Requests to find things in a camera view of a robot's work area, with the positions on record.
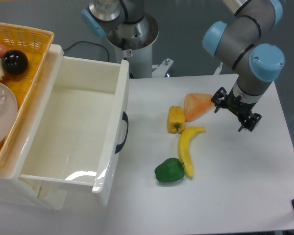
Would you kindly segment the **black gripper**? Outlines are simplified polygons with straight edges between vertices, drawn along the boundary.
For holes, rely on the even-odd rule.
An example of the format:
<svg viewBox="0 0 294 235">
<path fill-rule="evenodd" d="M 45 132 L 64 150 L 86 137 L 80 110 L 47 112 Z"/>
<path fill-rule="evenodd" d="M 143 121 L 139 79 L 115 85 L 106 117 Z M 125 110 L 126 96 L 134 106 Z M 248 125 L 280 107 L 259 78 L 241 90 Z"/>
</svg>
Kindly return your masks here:
<svg viewBox="0 0 294 235">
<path fill-rule="evenodd" d="M 219 109 L 228 109 L 237 116 L 239 122 L 241 123 L 238 132 L 243 129 L 252 132 L 261 120 L 262 116 L 258 113 L 252 113 L 251 110 L 255 106 L 255 103 L 244 103 L 242 102 L 242 98 L 243 97 L 241 95 L 235 97 L 232 91 L 227 94 L 225 88 L 221 87 L 212 96 L 211 102 L 215 106 L 214 113 L 217 113 Z"/>
</svg>

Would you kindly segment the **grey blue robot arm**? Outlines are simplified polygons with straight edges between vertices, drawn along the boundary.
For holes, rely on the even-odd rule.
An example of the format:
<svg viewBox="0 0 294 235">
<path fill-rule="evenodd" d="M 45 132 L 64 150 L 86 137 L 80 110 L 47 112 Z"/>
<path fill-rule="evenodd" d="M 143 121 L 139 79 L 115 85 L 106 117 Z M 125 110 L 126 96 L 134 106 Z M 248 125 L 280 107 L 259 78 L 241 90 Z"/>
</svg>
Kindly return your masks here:
<svg viewBox="0 0 294 235">
<path fill-rule="evenodd" d="M 252 131 L 261 119 L 252 108 L 279 77 L 285 64 L 278 47 L 256 42 L 280 21 L 283 7 L 277 0 L 226 0 L 224 4 L 234 14 L 235 21 L 211 25 L 202 46 L 230 67 L 238 79 L 230 92 L 220 88 L 212 103 L 216 109 L 228 109 L 238 118 L 242 129 Z M 142 0 L 92 0 L 81 16 L 93 34 L 106 38 L 114 46 L 118 61 L 129 62 L 132 78 L 162 74 L 160 69 L 152 67 L 158 24 L 145 12 Z"/>
</svg>

